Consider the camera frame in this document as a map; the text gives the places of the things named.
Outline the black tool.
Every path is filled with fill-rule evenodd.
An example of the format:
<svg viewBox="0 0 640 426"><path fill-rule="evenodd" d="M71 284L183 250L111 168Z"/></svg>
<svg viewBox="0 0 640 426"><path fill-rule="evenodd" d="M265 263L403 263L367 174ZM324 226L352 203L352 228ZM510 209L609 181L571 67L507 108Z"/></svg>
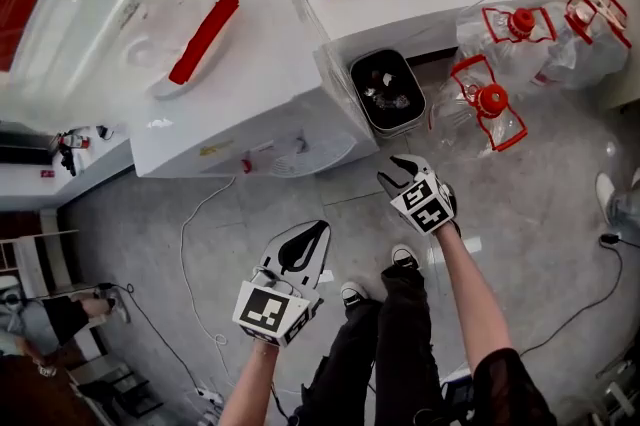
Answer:
<svg viewBox="0 0 640 426"><path fill-rule="evenodd" d="M59 153L61 155L62 167L68 170L72 177L75 177L77 175L77 172L74 162L73 150L70 147L62 144L59 146Z"/></svg>

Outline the white water dispenser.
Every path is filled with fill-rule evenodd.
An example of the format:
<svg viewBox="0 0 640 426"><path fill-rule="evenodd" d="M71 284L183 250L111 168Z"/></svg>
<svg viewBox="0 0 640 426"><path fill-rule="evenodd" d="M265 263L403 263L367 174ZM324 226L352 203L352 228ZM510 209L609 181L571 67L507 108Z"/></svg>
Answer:
<svg viewBox="0 0 640 426"><path fill-rule="evenodd" d="M219 53L129 136L149 178L297 178L372 155L349 74L306 0L239 0Z"/></svg>

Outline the bottle with red label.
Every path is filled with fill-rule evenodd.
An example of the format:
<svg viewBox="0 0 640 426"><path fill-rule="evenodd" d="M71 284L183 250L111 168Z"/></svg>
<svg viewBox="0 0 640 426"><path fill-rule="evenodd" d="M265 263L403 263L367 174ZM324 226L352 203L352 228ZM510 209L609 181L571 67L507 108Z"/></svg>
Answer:
<svg viewBox="0 0 640 426"><path fill-rule="evenodd" d="M57 138L57 141L60 149L88 149L91 143L89 137L77 134L75 132L60 134Z"/></svg>

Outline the white table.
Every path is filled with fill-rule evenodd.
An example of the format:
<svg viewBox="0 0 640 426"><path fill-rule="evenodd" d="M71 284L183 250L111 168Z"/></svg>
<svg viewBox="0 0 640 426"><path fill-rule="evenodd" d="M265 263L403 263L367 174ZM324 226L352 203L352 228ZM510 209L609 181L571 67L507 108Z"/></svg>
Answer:
<svg viewBox="0 0 640 426"><path fill-rule="evenodd" d="M71 294L72 283L61 237L77 229L0 240L0 292L21 288L26 298Z"/></svg>

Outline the person's left shoe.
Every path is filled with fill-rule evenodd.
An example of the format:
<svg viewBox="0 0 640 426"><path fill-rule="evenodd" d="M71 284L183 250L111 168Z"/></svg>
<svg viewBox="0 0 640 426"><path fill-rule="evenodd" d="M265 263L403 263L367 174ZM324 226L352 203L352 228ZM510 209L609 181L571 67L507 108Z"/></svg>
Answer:
<svg viewBox="0 0 640 426"><path fill-rule="evenodd" d="M340 294L346 309L352 309L369 299L366 289L355 281L345 282L341 286Z"/></svg>

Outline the black chair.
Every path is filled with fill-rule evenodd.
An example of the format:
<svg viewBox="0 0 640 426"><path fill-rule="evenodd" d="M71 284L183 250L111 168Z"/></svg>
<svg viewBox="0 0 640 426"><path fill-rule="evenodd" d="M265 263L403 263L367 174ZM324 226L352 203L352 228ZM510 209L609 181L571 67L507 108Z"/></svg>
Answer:
<svg viewBox="0 0 640 426"><path fill-rule="evenodd" d="M86 362L68 375L73 390L111 426L131 426L164 406L146 378L111 355Z"/></svg>

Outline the white power strip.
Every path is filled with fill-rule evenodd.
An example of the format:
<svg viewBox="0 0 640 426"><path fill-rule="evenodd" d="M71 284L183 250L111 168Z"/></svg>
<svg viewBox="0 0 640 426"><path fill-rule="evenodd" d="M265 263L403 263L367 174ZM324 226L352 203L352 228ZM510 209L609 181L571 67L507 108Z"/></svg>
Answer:
<svg viewBox="0 0 640 426"><path fill-rule="evenodd" d="M196 387L195 391L200 398L206 400L214 409L214 411L220 414L224 409L224 398L217 391L211 391L206 387Z"/></svg>

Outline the person's black trousers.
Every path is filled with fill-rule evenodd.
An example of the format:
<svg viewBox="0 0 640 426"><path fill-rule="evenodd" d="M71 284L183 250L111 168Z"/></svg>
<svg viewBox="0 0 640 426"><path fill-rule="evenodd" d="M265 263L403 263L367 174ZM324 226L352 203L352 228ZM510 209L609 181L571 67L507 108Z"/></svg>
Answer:
<svg viewBox="0 0 640 426"><path fill-rule="evenodd" d="M392 265L381 280L386 299L346 308L346 322L287 426L363 426L372 373L375 426L446 426L424 278Z"/></svg>

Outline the light side table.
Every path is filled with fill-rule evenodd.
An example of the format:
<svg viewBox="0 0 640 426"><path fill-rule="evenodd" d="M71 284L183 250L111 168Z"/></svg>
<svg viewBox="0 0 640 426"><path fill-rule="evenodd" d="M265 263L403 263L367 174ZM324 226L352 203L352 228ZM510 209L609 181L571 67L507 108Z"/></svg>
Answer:
<svg viewBox="0 0 640 426"><path fill-rule="evenodd" d="M627 42L622 69L607 75L598 87L598 106L609 110L640 101L640 0L613 0L626 14L621 35Z"/></svg>

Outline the person's left forearm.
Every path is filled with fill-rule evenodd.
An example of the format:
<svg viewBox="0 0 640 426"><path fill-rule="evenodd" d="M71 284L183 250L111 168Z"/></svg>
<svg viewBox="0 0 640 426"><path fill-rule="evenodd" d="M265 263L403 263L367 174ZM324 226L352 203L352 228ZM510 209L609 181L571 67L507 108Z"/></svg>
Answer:
<svg viewBox="0 0 640 426"><path fill-rule="evenodd" d="M277 346L254 341L218 426L264 426L278 354Z"/></svg>

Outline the large clear water jug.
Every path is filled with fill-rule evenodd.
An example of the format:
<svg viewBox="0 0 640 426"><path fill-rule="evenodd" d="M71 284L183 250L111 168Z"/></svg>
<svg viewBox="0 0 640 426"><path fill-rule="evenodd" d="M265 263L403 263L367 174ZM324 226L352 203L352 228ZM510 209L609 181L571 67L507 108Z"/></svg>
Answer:
<svg viewBox="0 0 640 426"><path fill-rule="evenodd" d="M0 0L0 122L131 122L199 84L238 0Z"/></svg>

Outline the person's right forearm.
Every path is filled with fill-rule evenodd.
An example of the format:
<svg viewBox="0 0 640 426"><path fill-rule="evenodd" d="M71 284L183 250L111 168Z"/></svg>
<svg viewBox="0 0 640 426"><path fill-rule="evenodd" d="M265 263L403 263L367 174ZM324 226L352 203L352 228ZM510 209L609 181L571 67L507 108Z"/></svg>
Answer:
<svg viewBox="0 0 640 426"><path fill-rule="evenodd" d="M435 231L449 273L471 374L491 353L512 348L494 293L452 222Z"/></svg>

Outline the person's right shoe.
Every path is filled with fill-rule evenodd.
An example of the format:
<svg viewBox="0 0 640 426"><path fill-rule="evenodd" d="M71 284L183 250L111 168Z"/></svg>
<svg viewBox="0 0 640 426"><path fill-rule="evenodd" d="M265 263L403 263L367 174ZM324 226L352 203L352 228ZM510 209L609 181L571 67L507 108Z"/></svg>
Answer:
<svg viewBox="0 0 640 426"><path fill-rule="evenodd" d="M414 251L405 244L397 244L391 251L392 264L396 267L419 270L420 264Z"/></svg>

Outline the grey trash bin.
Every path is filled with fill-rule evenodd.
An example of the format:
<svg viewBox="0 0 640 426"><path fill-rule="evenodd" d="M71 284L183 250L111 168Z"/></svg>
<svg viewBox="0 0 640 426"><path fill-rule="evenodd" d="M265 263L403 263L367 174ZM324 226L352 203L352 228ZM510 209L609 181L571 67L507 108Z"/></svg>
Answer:
<svg viewBox="0 0 640 426"><path fill-rule="evenodd" d="M393 138L422 124L427 102L399 52L370 52L355 59L349 72L364 115L379 138Z"/></svg>

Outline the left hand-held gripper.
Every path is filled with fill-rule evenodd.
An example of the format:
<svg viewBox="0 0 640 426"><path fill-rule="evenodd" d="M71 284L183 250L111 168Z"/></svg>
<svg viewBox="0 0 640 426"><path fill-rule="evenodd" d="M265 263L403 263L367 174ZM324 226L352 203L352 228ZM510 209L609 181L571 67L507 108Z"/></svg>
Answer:
<svg viewBox="0 0 640 426"><path fill-rule="evenodd" d="M321 304L316 286L330 237L325 220L312 220L272 238L260 262L264 267L255 267L252 278L242 282L233 322L256 340L290 345ZM274 272L283 272L283 279Z"/></svg>

